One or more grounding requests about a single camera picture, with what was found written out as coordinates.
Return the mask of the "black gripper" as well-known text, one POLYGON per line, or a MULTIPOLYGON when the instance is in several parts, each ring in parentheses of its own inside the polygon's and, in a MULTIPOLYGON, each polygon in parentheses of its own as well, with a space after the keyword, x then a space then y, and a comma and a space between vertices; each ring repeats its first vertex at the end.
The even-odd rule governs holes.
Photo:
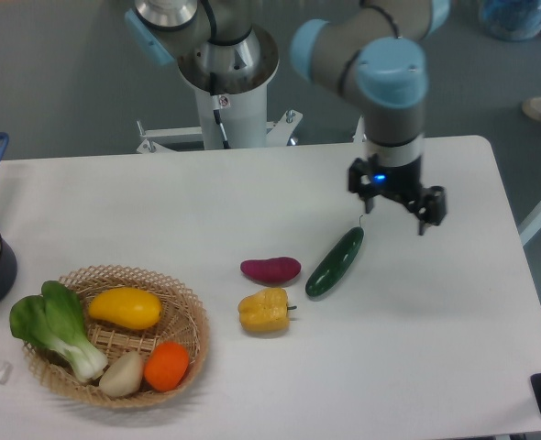
POLYGON ((440 226, 447 214, 447 191, 442 186, 423 187, 422 158, 401 166, 386 166, 374 154, 368 161, 356 158, 348 168, 348 191, 364 204, 364 213, 374 208, 380 194, 399 203, 418 221, 418 235, 423 236, 430 226, 440 226))

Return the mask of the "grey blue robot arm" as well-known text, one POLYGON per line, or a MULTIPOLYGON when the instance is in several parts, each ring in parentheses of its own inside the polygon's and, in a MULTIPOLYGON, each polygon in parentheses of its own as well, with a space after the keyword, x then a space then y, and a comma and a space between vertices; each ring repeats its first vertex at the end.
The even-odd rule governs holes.
MULTIPOLYGON (((340 24, 302 24, 290 46, 294 70, 355 106, 367 153, 348 169, 348 189, 371 209, 381 196, 421 228, 439 225, 446 192, 421 182, 425 54, 420 41, 447 19, 447 1, 363 1, 340 24)), ((193 88, 207 149, 266 147, 266 88, 279 66, 273 37, 249 1, 136 1, 130 34, 158 64, 176 63, 193 88)))

